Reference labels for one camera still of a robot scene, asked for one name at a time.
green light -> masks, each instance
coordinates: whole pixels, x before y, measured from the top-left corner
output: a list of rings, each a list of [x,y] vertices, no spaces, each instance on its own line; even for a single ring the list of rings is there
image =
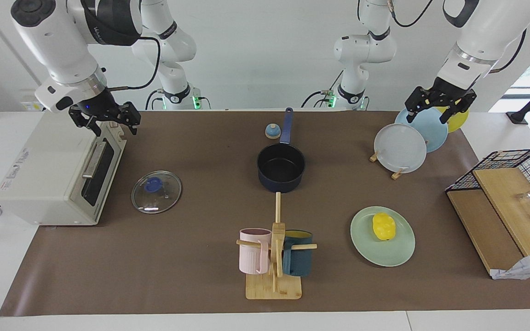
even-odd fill
[[[336,105],[336,103],[337,103],[337,97],[333,96],[333,98],[328,103],[328,106],[331,108],[334,108],[334,105]]]
[[[196,109],[200,109],[202,107],[202,102],[195,96],[193,97],[193,104]]]

saucepan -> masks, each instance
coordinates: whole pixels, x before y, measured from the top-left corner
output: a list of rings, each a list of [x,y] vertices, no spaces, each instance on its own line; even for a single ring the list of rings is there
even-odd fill
[[[257,157],[259,181],[271,192],[287,193],[301,182],[305,169],[304,155],[290,145],[293,109],[287,108],[278,144],[265,147]]]

mug handle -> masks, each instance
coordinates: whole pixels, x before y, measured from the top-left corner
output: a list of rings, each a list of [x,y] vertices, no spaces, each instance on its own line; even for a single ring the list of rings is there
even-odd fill
[[[294,246],[293,243],[286,243],[283,247],[282,266],[284,274],[290,274],[290,266],[292,265],[292,246]]]
[[[259,268],[257,268],[257,273],[265,273],[265,270],[269,268],[269,259],[267,258],[269,256],[269,243],[267,241],[263,242],[261,240],[258,240],[261,244],[261,256],[259,257]]]

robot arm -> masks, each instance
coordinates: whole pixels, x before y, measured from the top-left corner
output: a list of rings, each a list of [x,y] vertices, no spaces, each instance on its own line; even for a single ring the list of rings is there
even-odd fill
[[[174,21],[164,0],[143,0],[141,3],[145,35],[161,41],[161,58],[158,78],[163,89],[163,102],[167,109],[193,109],[196,107],[194,88],[187,82],[185,71],[179,62],[190,61],[196,56],[196,44]],[[156,64],[156,45],[149,40],[139,40],[132,46],[139,59]]]
[[[420,86],[406,100],[408,122],[433,106],[449,107],[442,123],[464,113],[475,100],[473,85],[492,70],[507,47],[530,24],[530,0],[445,0],[446,19],[462,33],[433,86]]]
[[[388,62],[396,55],[387,0],[363,0],[359,16],[368,34],[343,36],[334,44],[334,56],[345,66],[343,79],[334,91],[337,107],[359,108],[369,78],[362,65]]]
[[[71,108],[75,124],[97,136],[97,121],[122,123],[136,134],[140,114],[132,103],[116,104],[103,70],[87,50],[87,44],[130,46],[138,40],[142,27],[136,0],[16,0],[11,15],[50,74],[35,93],[45,107],[53,112]],[[114,22],[117,15],[121,19]]]

mug rack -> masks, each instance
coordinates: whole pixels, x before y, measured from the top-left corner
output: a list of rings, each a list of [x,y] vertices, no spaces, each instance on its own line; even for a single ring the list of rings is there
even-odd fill
[[[275,193],[275,223],[271,231],[269,271],[265,274],[247,274],[245,296],[249,300],[297,300],[301,298],[301,277],[283,274],[282,251],[286,224],[282,222],[282,193]],[[260,248],[261,244],[237,240],[237,245]],[[316,244],[294,245],[292,250],[317,249]]]

